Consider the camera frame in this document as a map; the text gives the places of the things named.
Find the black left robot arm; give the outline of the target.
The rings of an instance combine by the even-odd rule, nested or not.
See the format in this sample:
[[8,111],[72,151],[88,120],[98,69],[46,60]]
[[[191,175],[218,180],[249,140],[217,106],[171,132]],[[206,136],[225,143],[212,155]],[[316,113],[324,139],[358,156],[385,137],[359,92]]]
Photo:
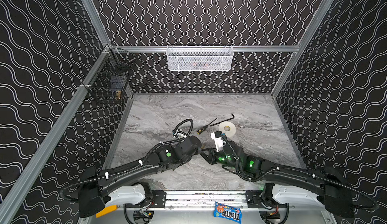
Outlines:
[[110,194],[115,190],[146,176],[175,170],[198,155],[202,143],[191,135],[192,129],[193,120],[185,119],[172,130],[173,140],[157,143],[144,157],[99,173],[90,167],[80,181],[63,186],[60,197],[77,203],[82,218],[97,214],[112,200]]

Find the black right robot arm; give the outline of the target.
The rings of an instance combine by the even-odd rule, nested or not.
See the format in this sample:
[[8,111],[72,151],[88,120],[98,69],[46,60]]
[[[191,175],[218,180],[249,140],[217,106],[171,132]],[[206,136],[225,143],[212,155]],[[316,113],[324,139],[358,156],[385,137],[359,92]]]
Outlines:
[[378,210],[380,205],[372,196],[348,184],[334,168],[306,170],[281,165],[248,155],[243,148],[227,138],[221,131],[212,133],[215,148],[203,148],[200,155],[211,164],[221,164],[224,169],[244,181],[265,181],[261,196],[266,206],[282,204],[274,192],[275,185],[294,186],[316,195],[317,203],[330,213],[343,218],[353,218],[357,209]]

